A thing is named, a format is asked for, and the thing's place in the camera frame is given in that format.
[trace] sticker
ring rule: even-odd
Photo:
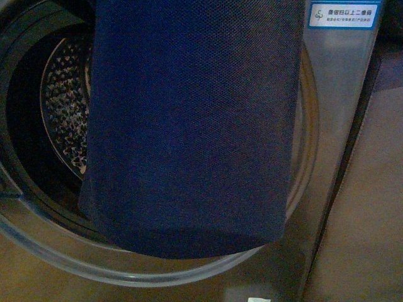
[[[262,299],[262,298],[249,298],[247,302],[270,302],[271,300]]]
[[[311,5],[309,28],[371,30],[375,25],[380,3],[314,2]]]

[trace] washing machine door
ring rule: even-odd
[[[133,287],[208,278],[259,252],[164,260],[110,245],[77,206],[86,170],[91,24],[52,1],[8,4],[0,33],[0,229],[5,236],[71,273]],[[57,102],[51,105],[50,98]],[[287,218],[312,171],[317,123],[304,50]]]

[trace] blue towel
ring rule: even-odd
[[[166,259],[284,232],[305,1],[97,0],[80,207]]]

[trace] washing machine drum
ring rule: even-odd
[[[79,206],[100,233],[172,259],[283,235],[302,12],[302,1],[97,1],[89,110],[71,105],[66,122],[45,103],[49,123],[74,125],[54,140],[85,171]]]

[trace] blue cloth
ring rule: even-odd
[[[100,233],[167,259],[283,235],[304,3],[97,0],[80,207]]]

